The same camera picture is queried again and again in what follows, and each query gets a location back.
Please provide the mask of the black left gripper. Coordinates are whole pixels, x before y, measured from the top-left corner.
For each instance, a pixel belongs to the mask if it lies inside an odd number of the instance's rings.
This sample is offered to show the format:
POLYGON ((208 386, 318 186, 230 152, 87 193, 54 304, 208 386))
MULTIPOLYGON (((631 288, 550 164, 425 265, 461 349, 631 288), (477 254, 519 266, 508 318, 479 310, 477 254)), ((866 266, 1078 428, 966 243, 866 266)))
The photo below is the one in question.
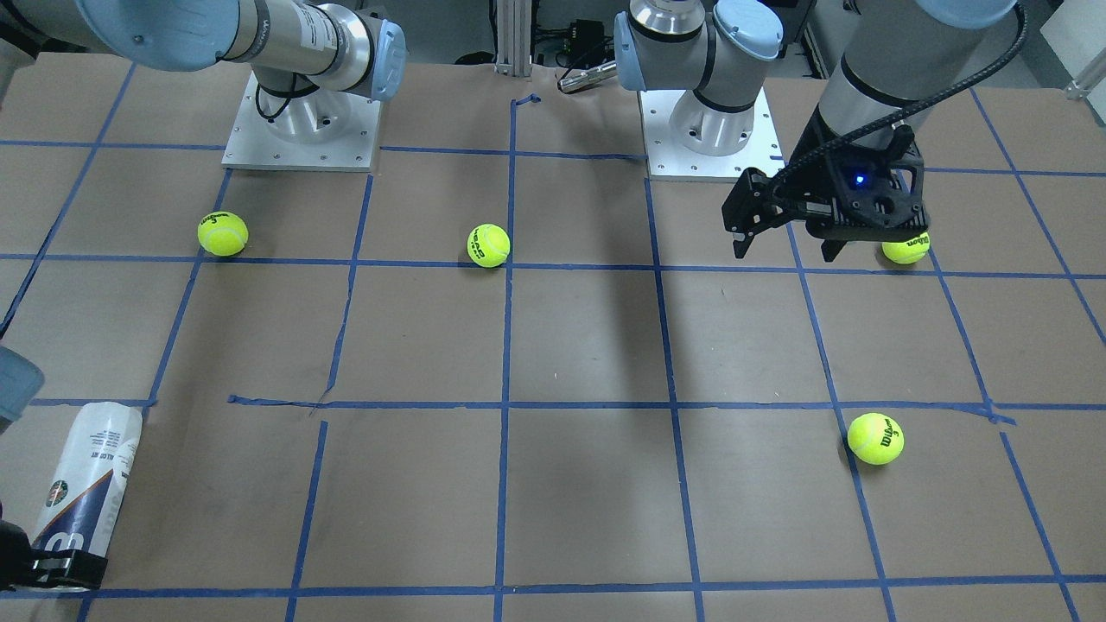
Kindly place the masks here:
POLYGON ((770 190, 761 169, 747 167, 722 203, 734 258, 747 258, 754 238, 802 218, 832 263, 846 243, 905 243, 928 232, 925 163, 909 124, 893 127, 881 149, 845 144, 791 174, 791 198, 770 190))

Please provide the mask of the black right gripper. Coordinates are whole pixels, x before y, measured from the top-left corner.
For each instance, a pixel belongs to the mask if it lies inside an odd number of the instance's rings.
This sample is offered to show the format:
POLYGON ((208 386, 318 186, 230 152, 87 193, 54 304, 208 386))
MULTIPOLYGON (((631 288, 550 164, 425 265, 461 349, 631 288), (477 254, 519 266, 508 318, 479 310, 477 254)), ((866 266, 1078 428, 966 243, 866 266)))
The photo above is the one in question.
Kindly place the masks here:
POLYGON ((1 520, 1 590, 55 591, 100 590, 108 566, 106 556, 79 549, 45 551, 31 549, 23 528, 1 520))

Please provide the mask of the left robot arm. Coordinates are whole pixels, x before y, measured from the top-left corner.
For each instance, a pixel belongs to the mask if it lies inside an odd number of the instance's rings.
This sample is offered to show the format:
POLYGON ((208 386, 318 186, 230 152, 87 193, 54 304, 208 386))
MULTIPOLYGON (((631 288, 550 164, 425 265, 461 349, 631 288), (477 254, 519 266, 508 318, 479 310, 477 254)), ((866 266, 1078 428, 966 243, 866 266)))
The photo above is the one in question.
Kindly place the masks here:
MULTIPOLYGON (((620 86, 679 94, 686 149, 723 157, 752 134, 769 66, 810 1, 632 1, 613 20, 620 86)), ((755 238, 801 221, 827 263, 846 243, 905 243, 930 229, 917 131, 937 104, 998 73, 1027 39, 1019 1, 853 1, 838 56, 817 40, 826 83, 778 173, 744 167, 721 205, 742 259, 755 238)))

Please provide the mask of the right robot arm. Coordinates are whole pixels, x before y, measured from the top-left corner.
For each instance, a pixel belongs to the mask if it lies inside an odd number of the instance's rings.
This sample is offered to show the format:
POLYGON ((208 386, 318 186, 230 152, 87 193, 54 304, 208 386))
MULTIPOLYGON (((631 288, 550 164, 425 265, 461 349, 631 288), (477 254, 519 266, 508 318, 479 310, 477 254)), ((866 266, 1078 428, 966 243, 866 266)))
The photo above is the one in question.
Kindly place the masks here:
MULTIPOLYGON (((3 87, 50 41, 165 72, 248 63, 279 101, 390 101, 407 58, 401 28, 359 1, 4 1, 3 87)), ((79 411, 35 530, 3 523, 3 590, 100 589, 142 427, 136 407, 79 411)))

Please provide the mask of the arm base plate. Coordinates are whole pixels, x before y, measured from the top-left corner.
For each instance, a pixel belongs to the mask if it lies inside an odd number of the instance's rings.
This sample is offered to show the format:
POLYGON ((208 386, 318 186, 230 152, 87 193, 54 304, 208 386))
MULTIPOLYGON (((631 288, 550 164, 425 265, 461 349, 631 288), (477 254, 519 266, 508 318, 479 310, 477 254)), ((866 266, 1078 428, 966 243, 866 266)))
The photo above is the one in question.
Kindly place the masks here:
POLYGON ((292 99, 274 99, 246 83, 244 96, 221 164, 229 169, 269 172, 343 172, 375 169, 384 104, 348 93, 316 91, 292 99))
POLYGON ((750 167, 785 166, 763 89, 738 113, 708 108, 691 91, 640 92, 639 106, 653 182, 735 182, 750 167))

